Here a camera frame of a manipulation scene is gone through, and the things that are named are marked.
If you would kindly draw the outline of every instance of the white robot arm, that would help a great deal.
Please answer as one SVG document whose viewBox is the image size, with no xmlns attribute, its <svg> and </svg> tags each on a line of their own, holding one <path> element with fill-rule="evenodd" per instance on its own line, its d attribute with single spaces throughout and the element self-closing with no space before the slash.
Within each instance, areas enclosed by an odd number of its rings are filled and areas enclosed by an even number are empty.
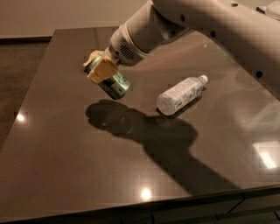
<svg viewBox="0 0 280 224">
<path fill-rule="evenodd" d="M 115 65 L 134 66 L 162 44 L 196 30 L 280 99 L 280 22 L 231 0 L 153 0 L 110 40 Z"/>
</svg>

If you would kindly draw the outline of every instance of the plastic bottle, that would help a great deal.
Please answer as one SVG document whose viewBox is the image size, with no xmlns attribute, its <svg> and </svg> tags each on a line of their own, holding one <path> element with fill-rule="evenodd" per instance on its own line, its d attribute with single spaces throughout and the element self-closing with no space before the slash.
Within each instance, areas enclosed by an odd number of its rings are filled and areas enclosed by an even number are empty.
<svg viewBox="0 0 280 224">
<path fill-rule="evenodd" d="M 205 75 L 201 75 L 199 78 L 190 77 L 182 80 L 175 87 L 158 96 L 158 109 L 166 116 L 175 114 L 187 103 L 201 96 L 203 87 L 207 82 L 208 78 Z"/>
</svg>

